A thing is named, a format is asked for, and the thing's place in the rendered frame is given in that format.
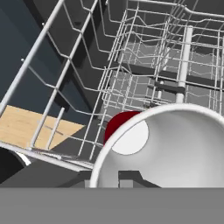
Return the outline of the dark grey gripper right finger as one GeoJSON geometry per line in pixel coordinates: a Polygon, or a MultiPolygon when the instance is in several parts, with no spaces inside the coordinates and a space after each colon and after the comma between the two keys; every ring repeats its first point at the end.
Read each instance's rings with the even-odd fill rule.
{"type": "Polygon", "coordinates": [[[118,172],[118,187],[119,188],[158,188],[145,179],[143,179],[140,171],[119,171],[118,172]]]}

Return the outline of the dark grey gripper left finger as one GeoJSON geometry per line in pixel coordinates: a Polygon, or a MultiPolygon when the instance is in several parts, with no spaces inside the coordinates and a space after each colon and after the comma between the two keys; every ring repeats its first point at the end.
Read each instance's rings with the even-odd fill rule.
{"type": "Polygon", "coordinates": [[[80,171],[76,178],[66,183],[68,187],[76,186],[79,183],[83,183],[85,188],[89,187],[91,171],[80,171]]]}

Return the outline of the white bowl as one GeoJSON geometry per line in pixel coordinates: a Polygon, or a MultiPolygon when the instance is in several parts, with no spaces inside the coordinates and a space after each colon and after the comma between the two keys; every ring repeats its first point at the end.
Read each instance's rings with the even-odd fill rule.
{"type": "Polygon", "coordinates": [[[119,171],[140,171],[161,188],[224,187],[224,116],[200,105],[150,108],[116,143],[104,144],[90,186],[118,187],[119,171]]]}

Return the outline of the dark grey dishwasher door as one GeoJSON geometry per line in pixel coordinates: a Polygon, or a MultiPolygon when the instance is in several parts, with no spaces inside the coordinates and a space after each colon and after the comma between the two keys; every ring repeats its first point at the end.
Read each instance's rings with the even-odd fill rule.
{"type": "Polygon", "coordinates": [[[80,172],[90,177],[94,164],[62,151],[21,148],[0,141],[0,187],[71,187],[80,172]]]}

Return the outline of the red cup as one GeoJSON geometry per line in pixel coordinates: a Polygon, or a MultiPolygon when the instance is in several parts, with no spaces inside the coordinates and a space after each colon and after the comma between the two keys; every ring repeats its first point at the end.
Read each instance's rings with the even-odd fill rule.
{"type": "Polygon", "coordinates": [[[107,142],[116,143],[128,130],[137,124],[133,119],[138,114],[141,114],[141,111],[124,111],[114,115],[105,129],[103,144],[107,142]]]}

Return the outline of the white dishwasher spray tube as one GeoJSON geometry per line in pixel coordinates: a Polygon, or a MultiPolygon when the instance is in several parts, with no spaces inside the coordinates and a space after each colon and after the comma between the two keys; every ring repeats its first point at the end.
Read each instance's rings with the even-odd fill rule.
{"type": "Polygon", "coordinates": [[[183,39],[182,56],[180,61],[180,69],[178,74],[178,88],[181,93],[176,94],[176,103],[182,103],[185,96],[186,76],[188,70],[188,62],[190,57],[190,49],[192,43],[193,27],[191,25],[185,28],[183,39]]]}

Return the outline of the dark grey dishwasher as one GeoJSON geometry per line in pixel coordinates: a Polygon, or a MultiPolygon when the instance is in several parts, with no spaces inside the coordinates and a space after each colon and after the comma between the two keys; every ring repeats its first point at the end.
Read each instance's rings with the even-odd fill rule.
{"type": "Polygon", "coordinates": [[[94,0],[71,21],[74,42],[45,106],[71,109],[85,127],[71,140],[94,161],[116,113],[175,102],[224,116],[224,15],[188,9],[185,0],[94,0]]]}

